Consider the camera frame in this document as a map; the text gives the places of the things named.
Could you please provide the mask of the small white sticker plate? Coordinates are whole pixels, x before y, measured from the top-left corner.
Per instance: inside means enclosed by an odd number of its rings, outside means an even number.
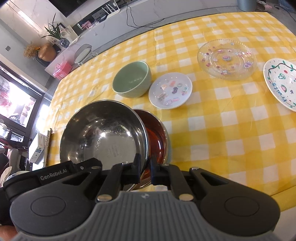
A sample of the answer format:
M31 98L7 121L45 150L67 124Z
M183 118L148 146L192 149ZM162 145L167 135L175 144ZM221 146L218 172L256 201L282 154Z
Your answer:
M149 89L149 101L159 109L174 109L182 106L190 97L193 85L187 75L178 72L157 78Z

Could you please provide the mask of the blue glass plant vase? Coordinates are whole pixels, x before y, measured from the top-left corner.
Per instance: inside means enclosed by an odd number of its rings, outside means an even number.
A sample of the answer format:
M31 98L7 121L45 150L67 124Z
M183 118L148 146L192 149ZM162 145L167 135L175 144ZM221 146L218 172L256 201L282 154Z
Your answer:
M69 40L66 39L66 38L61 38L61 39L59 40L59 43L60 43L60 45L61 45L63 48L68 48L69 45L70 45Z

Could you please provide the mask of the white wifi router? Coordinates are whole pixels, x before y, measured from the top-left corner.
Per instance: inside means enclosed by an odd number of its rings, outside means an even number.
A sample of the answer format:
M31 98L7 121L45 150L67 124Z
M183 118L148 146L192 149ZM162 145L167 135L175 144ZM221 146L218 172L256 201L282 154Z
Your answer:
M106 12L107 17L110 18L111 16L116 15L120 12L120 8L116 1L108 1L102 6L102 9Z

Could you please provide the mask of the clear glass patterned plate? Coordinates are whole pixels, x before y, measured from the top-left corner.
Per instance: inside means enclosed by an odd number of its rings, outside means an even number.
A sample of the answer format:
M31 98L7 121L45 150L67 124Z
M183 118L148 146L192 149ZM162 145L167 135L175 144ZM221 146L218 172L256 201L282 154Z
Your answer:
M209 75L225 80L248 78L257 67L251 49L231 39L216 39L205 43L198 50L197 61Z

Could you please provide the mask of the large stainless steel bowl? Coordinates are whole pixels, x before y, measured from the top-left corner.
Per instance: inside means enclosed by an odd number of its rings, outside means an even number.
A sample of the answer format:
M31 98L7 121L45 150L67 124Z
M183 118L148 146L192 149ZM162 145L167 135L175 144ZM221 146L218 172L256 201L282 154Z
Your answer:
M131 163L137 154L143 175L149 159L147 130L133 109L114 100L95 101L77 111L64 128L59 150L60 162L96 158L104 170Z

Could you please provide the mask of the pink toy case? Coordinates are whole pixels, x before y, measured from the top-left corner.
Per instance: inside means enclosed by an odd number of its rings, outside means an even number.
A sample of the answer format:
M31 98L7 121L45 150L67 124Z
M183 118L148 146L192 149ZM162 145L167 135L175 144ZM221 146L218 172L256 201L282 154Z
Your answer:
M61 64L57 64L53 76L59 80L66 77L72 69L72 65L68 61L64 61Z

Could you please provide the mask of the grey metal trash bin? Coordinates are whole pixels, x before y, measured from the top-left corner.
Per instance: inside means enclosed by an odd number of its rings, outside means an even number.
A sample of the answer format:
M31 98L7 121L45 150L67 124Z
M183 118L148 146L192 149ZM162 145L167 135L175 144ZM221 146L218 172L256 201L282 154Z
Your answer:
M249 12L256 11L257 1L256 0L237 0L238 8L241 11Z

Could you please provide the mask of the white plate with vine drawing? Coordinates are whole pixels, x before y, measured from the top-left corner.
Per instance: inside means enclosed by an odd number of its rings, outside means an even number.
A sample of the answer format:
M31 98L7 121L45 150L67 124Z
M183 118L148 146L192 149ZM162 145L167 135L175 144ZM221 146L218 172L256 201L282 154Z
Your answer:
M263 76L269 91L280 104L295 112L295 64L282 58L272 58L265 63Z

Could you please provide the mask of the black wall television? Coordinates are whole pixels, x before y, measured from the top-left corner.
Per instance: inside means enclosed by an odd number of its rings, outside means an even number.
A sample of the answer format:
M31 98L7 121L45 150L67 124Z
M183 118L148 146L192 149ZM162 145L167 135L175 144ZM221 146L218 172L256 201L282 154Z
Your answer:
M65 17L68 17L76 9L86 3L87 0L49 0Z

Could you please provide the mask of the yellow white checkered tablecloth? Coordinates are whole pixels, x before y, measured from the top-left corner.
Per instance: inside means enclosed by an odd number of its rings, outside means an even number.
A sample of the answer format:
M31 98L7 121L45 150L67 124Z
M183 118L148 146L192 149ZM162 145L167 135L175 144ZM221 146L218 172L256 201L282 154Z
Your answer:
M257 68L247 79L210 76L197 61L206 42L234 39L255 54ZM166 25L138 35L88 61L58 85L48 125L54 131L48 164L59 163L65 125L90 102L113 99L145 109L165 125L172 162L182 170L201 167L271 195L281 210L295 206L295 112L268 90L262 69L271 58L295 61L295 35L267 13L226 13ZM147 95L123 98L112 81L123 66L142 60L154 79L168 72L187 75L193 84L179 108L155 108Z

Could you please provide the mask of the pale green ceramic bowl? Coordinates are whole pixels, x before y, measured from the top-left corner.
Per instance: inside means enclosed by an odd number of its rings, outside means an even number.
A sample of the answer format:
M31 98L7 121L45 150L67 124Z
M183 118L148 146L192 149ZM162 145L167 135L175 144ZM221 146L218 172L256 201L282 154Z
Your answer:
M144 61L135 61L125 65L115 75L112 89L126 98L138 98L144 95L152 84L152 73Z

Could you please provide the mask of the brown ceramic pot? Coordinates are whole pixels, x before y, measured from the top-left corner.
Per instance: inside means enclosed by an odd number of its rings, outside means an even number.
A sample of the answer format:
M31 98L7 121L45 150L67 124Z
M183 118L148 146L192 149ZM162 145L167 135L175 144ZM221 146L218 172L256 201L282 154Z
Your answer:
M46 62L53 61L56 55L56 50L50 43L44 44L38 51L38 57Z

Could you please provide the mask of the orange steel-lined bowl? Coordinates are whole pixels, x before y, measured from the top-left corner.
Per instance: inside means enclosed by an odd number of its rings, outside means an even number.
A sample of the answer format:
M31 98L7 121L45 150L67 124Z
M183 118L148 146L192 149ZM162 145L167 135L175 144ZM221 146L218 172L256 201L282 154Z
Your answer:
M142 177L139 184L128 184L123 190L130 191L144 188L151 182L149 170L149 158L155 157L159 164L169 161L170 141L168 132L163 123L152 113L143 110L124 106L120 111L127 129L131 132L121 142L122 160L132 162L137 151L147 159L142 162Z

